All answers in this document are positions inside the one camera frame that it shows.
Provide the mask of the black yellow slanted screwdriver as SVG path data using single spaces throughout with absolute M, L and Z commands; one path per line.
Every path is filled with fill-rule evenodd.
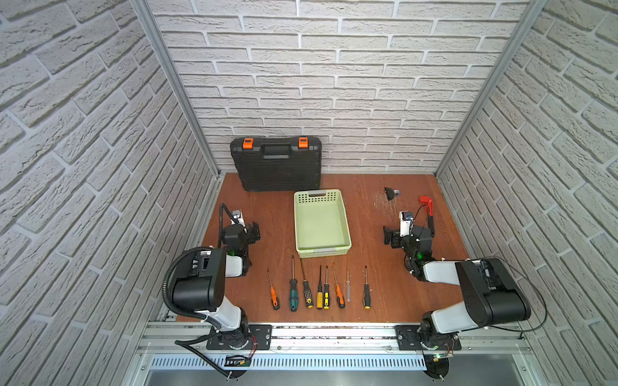
M 309 285 L 309 282 L 307 280 L 307 276 L 305 273 L 303 259 L 300 259 L 300 266 L 301 266 L 302 275 L 303 275 L 305 305 L 307 308 L 311 309 L 314 306 L 314 302 L 313 302 L 313 297 L 312 297 L 312 291 L 311 291 L 311 288 L 310 288 L 310 285 Z

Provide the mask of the black yellow button screwdriver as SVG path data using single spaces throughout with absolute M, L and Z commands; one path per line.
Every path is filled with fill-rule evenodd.
M 328 283 L 328 266 L 326 265 L 325 270 L 325 283 L 323 288 L 323 308 L 325 310 L 329 310 L 330 308 L 330 295 L 329 295 L 329 283 Z

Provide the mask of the green black screwdriver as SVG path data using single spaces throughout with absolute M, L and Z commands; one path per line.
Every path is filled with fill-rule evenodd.
M 290 281 L 290 297 L 289 304 L 291 312 L 296 312 L 299 308 L 299 293 L 298 293 L 298 282 L 295 278 L 295 259 L 291 257 L 291 281 Z

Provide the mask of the small orange screwdriver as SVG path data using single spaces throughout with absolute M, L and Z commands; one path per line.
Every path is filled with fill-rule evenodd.
M 274 285 L 272 283 L 271 276 L 270 276 L 270 271 L 267 271 L 267 275 L 268 275 L 269 285 L 270 285 L 271 305 L 272 305 L 274 310 L 279 310 L 280 309 L 280 301 L 279 301 L 279 298 L 278 298 L 278 294 L 276 293 L 275 287 L 274 287 Z

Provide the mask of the yellow handle black screwdriver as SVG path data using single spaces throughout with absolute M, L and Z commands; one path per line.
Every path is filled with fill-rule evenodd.
M 316 308 L 318 310 L 323 309 L 323 283 L 322 283 L 322 266 L 320 266 L 320 276 L 317 287 Z

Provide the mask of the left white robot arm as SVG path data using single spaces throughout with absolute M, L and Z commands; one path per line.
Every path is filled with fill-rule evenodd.
M 249 246 L 259 240 L 257 223 L 247 225 L 240 210 L 221 204 L 217 246 L 188 249 L 167 269 L 161 289 L 167 308 L 209 323 L 215 336 L 232 349 L 246 347 L 251 341 L 248 318 L 225 297 L 225 283 L 247 275 L 252 266 Z

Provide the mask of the orange handle screwdriver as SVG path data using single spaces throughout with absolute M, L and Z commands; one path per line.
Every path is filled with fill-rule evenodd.
M 335 279 L 335 283 L 336 283 L 336 303 L 340 309 L 344 309 L 345 299 L 344 299 L 344 295 L 343 295 L 340 283 L 336 276 L 335 268 L 332 268 L 332 271 L 333 271 L 333 278 Z

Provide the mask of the black yellow short screwdriver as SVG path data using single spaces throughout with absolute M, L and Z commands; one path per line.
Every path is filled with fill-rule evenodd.
M 370 293 L 370 285 L 369 285 L 369 280 L 368 280 L 368 267 L 367 266 L 365 266 L 363 307 L 365 308 L 365 310 L 369 310 L 371 308 L 371 293 Z

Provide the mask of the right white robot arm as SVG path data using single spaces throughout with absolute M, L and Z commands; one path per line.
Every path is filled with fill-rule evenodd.
M 448 284 L 461 289 L 463 300 L 441 310 L 426 312 L 416 332 L 426 350 L 453 349 L 455 337 L 503 323 L 526 321 L 531 306 L 520 287 L 498 258 L 447 261 L 432 257 L 435 235 L 433 218 L 429 226 L 414 225 L 411 212 L 399 213 L 399 229 L 383 228 L 384 243 L 401 249 L 404 266 L 419 281 Z

